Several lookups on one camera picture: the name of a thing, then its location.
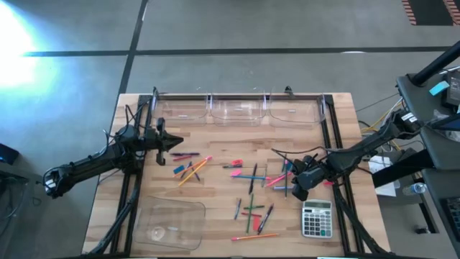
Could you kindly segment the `white paper sheet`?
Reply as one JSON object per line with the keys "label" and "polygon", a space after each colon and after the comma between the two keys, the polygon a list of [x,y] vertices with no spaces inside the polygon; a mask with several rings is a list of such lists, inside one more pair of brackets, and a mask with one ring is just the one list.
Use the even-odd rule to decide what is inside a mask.
{"label": "white paper sheet", "polygon": [[[392,165],[391,160],[388,157],[375,155],[368,161],[369,171],[375,174],[384,168],[388,168]],[[400,188],[400,181],[396,180],[391,183],[387,183],[383,186],[376,187],[375,192],[380,196],[392,196],[396,197],[396,190]]]}

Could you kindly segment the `orange pencil with pink eraser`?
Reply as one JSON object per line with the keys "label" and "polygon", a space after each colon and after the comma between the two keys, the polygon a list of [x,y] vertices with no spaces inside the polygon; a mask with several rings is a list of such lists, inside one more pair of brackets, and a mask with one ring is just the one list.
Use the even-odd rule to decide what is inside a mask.
{"label": "orange pencil with pink eraser", "polygon": [[279,235],[278,233],[270,233],[270,234],[264,234],[264,235],[250,235],[250,236],[244,236],[244,237],[232,237],[231,241],[236,242],[236,241],[242,241],[242,240],[260,239],[260,238],[266,238],[266,237],[277,237],[278,235]]}
{"label": "orange pencil with pink eraser", "polygon": [[195,168],[195,169],[198,169],[198,166],[203,165],[204,163],[208,162],[209,160],[212,160],[212,158],[213,158],[213,156],[212,156],[212,155],[209,155],[209,156],[205,157],[205,158],[204,158],[202,161],[200,161],[200,162],[197,162],[197,163],[195,163],[195,164],[192,164],[191,166],[189,166],[189,167],[187,167],[187,168],[182,168],[181,170],[179,170],[179,171],[177,171],[177,172],[175,173],[175,176],[176,176],[176,175],[179,175],[179,174],[184,174],[184,172],[187,172],[187,171],[189,171],[189,170],[191,170],[191,169],[194,169],[194,168]]}

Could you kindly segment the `large clear plastic bin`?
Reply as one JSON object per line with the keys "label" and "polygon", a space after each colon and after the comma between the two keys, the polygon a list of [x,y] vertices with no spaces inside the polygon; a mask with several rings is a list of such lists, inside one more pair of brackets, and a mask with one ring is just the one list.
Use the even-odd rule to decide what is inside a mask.
{"label": "large clear plastic bin", "polygon": [[199,247],[206,219],[200,202],[145,197],[139,204],[133,231],[135,243],[173,250]]}

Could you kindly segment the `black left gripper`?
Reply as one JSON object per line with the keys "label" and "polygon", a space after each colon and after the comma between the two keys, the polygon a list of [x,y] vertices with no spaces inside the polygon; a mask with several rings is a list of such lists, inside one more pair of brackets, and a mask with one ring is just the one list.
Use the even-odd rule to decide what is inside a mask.
{"label": "black left gripper", "polygon": [[[183,142],[183,138],[169,134],[171,140],[168,150],[173,149]],[[144,149],[146,151],[156,150],[156,162],[158,165],[165,165],[163,153],[167,150],[167,133],[165,131],[165,119],[160,117],[155,128],[148,126],[144,130]]]}

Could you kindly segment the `blue pencil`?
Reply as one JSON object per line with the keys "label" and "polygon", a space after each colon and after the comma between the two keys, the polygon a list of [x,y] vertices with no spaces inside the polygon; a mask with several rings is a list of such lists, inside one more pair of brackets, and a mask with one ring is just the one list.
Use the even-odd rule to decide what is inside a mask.
{"label": "blue pencil", "polygon": [[232,178],[248,178],[248,179],[257,179],[257,180],[271,180],[270,177],[262,177],[262,176],[242,176],[242,175],[237,175],[237,176],[231,176]]}

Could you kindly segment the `dark blue pen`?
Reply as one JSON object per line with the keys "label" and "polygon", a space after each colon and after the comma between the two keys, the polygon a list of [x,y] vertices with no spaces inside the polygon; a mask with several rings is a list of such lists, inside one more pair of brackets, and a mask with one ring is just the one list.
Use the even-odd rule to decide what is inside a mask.
{"label": "dark blue pen", "polygon": [[183,173],[181,174],[181,176],[180,176],[181,179],[182,179],[182,178],[184,177],[184,175],[188,172],[187,169],[189,169],[189,168],[192,168],[192,170],[194,170],[194,168],[193,168],[193,163],[192,163],[191,161],[189,162],[189,164],[188,164],[186,170],[183,171]]}

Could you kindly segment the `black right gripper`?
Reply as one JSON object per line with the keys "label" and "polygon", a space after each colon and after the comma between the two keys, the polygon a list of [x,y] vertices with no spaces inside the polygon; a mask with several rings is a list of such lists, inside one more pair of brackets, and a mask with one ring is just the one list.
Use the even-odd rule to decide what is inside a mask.
{"label": "black right gripper", "polygon": [[293,173],[291,180],[294,186],[292,195],[300,201],[306,201],[308,191],[324,180],[324,170],[321,167],[321,163],[316,160],[316,155],[307,155],[302,160],[294,159],[292,164],[292,170],[288,171]]}

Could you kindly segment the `black diagonal bar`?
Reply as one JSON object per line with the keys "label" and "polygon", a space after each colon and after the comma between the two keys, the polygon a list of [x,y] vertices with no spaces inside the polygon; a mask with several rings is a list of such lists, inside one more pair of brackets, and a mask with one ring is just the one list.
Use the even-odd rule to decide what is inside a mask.
{"label": "black diagonal bar", "polygon": [[427,150],[416,152],[414,149],[408,148],[401,153],[395,163],[374,173],[372,180],[374,186],[378,188],[423,169],[433,167],[434,163]]}

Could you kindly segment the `black keyboard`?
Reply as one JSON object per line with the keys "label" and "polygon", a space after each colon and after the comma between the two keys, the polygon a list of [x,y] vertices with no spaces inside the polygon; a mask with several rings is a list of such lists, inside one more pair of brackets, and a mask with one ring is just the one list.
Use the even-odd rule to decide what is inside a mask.
{"label": "black keyboard", "polygon": [[460,197],[441,200],[444,214],[456,239],[460,242]]}

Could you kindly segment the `yellow pencil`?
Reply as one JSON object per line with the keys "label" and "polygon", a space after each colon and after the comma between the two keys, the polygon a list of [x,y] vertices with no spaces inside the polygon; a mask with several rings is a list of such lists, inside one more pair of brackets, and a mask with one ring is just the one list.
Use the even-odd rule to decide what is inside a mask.
{"label": "yellow pencil", "polygon": [[188,181],[192,176],[196,175],[197,172],[202,169],[202,167],[207,164],[208,160],[204,160],[194,171],[192,171],[188,176],[186,176],[178,186],[181,187],[186,181]]}

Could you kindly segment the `dark rug with striped edge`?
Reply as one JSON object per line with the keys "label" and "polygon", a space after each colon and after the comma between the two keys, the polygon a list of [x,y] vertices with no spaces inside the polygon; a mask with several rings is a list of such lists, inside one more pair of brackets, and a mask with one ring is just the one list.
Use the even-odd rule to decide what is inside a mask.
{"label": "dark rug with striped edge", "polygon": [[454,0],[401,0],[413,26],[455,26],[460,13]]}

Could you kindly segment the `silver desk calculator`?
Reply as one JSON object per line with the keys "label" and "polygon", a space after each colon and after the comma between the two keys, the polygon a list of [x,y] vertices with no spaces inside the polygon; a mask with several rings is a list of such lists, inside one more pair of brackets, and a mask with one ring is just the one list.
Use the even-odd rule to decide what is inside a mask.
{"label": "silver desk calculator", "polygon": [[301,231],[304,237],[331,239],[333,237],[332,205],[330,201],[310,199],[303,202]]}

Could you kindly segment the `black box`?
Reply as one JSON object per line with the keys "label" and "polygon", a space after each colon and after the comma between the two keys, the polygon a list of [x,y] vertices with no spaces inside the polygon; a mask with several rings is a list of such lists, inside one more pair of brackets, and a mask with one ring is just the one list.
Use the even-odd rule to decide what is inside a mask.
{"label": "black box", "polygon": [[0,162],[14,165],[19,157],[19,152],[7,145],[0,143]]}

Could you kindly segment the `clear water bottle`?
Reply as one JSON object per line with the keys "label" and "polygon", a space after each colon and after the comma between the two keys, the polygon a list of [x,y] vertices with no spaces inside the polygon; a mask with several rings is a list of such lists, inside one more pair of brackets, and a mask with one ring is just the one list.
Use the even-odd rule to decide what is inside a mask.
{"label": "clear water bottle", "polygon": [[428,187],[426,186],[425,183],[413,183],[411,185],[405,186],[402,189],[402,193],[405,196],[413,196],[413,195],[419,195],[419,194],[424,194],[427,191]]}

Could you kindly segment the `black power adapter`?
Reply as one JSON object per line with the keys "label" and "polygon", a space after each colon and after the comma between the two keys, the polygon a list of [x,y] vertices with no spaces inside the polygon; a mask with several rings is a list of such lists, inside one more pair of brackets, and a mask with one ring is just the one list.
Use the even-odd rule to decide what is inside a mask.
{"label": "black power adapter", "polygon": [[460,105],[460,71],[451,71],[444,76],[448,88],[443,91],[441,104],[452,108]]}

